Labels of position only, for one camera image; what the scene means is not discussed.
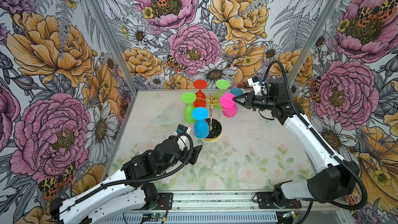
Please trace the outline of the pink wine glass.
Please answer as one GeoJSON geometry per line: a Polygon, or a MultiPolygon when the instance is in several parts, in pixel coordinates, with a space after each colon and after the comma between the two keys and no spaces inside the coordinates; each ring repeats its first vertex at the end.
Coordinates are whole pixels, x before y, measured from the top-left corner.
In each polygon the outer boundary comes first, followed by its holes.
{"type": "Polygon", "coordinates": [[[237,115],[237,106],[233,101],[234,95],[225,93],[220,98],[220,105],[222,111],[222,118],[233,118],[237,115]]]}

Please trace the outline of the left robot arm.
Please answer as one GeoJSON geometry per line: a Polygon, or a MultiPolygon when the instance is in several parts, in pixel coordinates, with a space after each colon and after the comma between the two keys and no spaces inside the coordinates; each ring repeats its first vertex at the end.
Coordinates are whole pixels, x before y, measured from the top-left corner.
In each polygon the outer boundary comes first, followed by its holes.
{"type": "Polygon", "coordinates": [[[153,150],[134,156],[102,183],[69,199],[57,198],[50,204],[52,224],[99,224],[130,210],[153,208],[159,200],[154,181],[194,165],[202,146],[194,146],[191,136],[176,133],[153,150]]]}

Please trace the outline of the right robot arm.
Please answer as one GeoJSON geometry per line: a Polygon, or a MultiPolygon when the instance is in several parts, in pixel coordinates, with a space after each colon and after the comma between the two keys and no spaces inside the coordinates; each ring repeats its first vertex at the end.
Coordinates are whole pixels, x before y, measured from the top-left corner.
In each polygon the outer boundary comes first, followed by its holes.
{"type": "Polygon", "coordinates": [[[290,200],[329,203],[357,210],[366,206],[368,193],[359,177],[360,168],[346,161],[313,127],[304,111],[294,103],[287,73],[280,61],[273,61],[282,72],[280,79],[248,80],[249,93],[235,96],[233,101],[252,111],[270,111],[272,117],[290,131],[306,152],[315,175],[302,181],[285,181],[274,187],[272,202],[281,207],[290,200]]]}

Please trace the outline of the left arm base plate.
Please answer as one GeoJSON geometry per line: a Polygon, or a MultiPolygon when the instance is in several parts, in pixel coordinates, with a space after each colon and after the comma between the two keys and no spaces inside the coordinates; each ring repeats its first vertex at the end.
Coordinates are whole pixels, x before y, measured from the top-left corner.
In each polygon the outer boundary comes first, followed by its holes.
{"type": "Polygon", "coordinates": [[[170,192],[161,192],[159,193],[159,198],[156,201],[153,201],[149,204],[146,204],[142,208],[138,208],[137,210],[171,210],[173,206],[173,197],[174,194],[170,192]]]}

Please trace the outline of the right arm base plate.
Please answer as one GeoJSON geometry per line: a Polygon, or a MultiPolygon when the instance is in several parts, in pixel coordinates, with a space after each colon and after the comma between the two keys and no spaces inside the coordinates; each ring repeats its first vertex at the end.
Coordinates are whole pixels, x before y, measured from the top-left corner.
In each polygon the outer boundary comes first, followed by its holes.
{"type": "Polygon", "coordinates": [[[252,198],[254,203],[258,204],[259,209],[301,209],[302,205],[298,199],[285,199],[276,196],[270,191],[256,192],[252,198]]]}

